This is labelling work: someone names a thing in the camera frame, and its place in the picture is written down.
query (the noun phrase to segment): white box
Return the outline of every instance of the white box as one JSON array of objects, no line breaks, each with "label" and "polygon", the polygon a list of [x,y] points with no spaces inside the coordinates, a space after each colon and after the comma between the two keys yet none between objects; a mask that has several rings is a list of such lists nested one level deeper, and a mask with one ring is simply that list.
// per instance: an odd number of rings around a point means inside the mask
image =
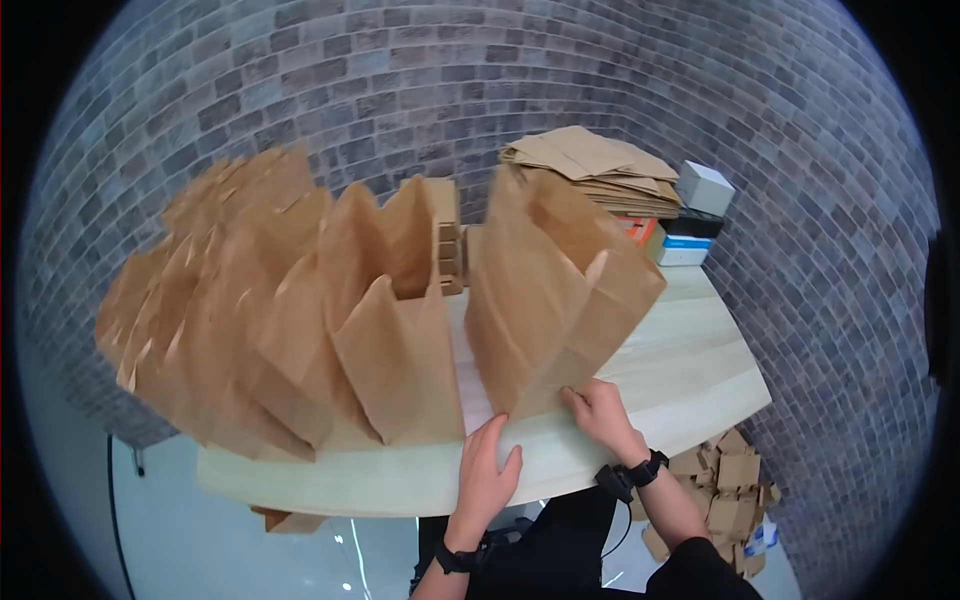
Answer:
[{"label": "white box", "polygon": [[684,204],[722,217],[733,198],[733,186],[722,175],[696,162],[685,160],[674,189]]},{"label": "white box", "polygon": [[694,266],[704,264],[708,248],[664,248],[654,252],[654,262],[662,267]]}]

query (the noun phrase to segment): white floor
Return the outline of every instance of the white floor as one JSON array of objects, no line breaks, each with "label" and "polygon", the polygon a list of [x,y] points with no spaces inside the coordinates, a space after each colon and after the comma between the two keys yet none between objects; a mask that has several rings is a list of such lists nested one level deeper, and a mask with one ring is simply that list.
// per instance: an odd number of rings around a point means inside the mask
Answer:
[{"label": "white floor", "polygon": [[[267,535],[263,517],[246,505],[200,490],[196,464],[197,445],[177,436],[143,452],[140,478],[130,450],[114,441],[117,526],[137,600],[407,597],[417,561],[415,519],[334,517],[312,536]],[[535,502],[501,518],[536,518],[539,511]],[[608,548],[626,524],[626,507],[618,504]],[[605,585],[644,591],[659,566],[640,538],[645,526],[635,522],[604,561]],[[753,584],[764,600],[801,597],[780,545]]]}]

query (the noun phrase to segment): paper bag stack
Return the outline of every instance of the paper bag stack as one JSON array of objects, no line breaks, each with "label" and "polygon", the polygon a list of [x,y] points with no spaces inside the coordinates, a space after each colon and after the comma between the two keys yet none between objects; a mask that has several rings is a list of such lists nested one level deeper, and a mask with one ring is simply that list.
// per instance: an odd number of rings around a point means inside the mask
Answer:
[{"label": "paper bag stack", "polygon": [[559,173],[618,217],[675,219],[680,209],[673,189],[680,176],[663,160],[579,125],[524,135],[500,151],[500,160]]},{"label": "paper bag stack", "polygon": [[464,437],[423,178],[334,205],[303,148],[218,162],[128,258],[96,324],[117,383],[260,460]]},{"label": "paper bag stack", "polygon": [[569,181],[500,167],[481,243],[468,251],[464,327],[495,413],[561,407],[646,315],[666,281],[609,212]]},{"label": "paper bag stack", "polygon": [[[760,455],[736,429],[729,429],[670,459],[668,468],[704,516],[713,545],[736,572],[751,579],[763,569],[762,553],[745,547],[763,521],[764,510],[780,501],[774,483],[759,483]],[[633,520],[647,520],[634,489]],[[669,556],[653,526],[643,540],[658,563]]]}]

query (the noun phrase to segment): light wood tabletop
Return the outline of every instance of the light wood tabletop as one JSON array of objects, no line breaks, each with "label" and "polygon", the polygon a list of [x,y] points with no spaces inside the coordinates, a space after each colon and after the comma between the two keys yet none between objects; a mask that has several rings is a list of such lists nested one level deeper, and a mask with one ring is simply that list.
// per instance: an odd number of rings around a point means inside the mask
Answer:
[{"label": "light wood tabletop", "polygon": [[[664,267],[667,287],[623,347],[598,373],[619,386],[630,421],[648,445],[674,456],[770,403],[756,361],[700,267]],[[471,432],[492,415],[463,331],[468,291],[447,298],[464,422]],[[500,461],[523,446],[510,505],[593,485],[612,462],[566,410],[508,423]],[[247,504],[328,516],[449,515],[456,506],[462,445],[322,452],[312,465],[251,461],[201,448],[206,490]]]}]

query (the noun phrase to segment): brick wall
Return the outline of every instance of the brick wall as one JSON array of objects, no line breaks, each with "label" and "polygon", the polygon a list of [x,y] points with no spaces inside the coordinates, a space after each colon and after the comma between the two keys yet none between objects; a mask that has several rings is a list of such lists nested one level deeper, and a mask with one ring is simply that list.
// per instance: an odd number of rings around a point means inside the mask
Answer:
[{"label": "brick wall", "polygon": [[92,331],[191,176],[301,140],[336,192],[454,175],[478,222],[497,149],[570,124],[740,190],[706,267],[774,398],[747,429],[783,487],[772,512],[804,594],[843,595],[927,452],[937,218],[909,110],[832,0],[133,0],[36,168],[22,347],[121,439],[161,440],[174,430],[116,388]]}]

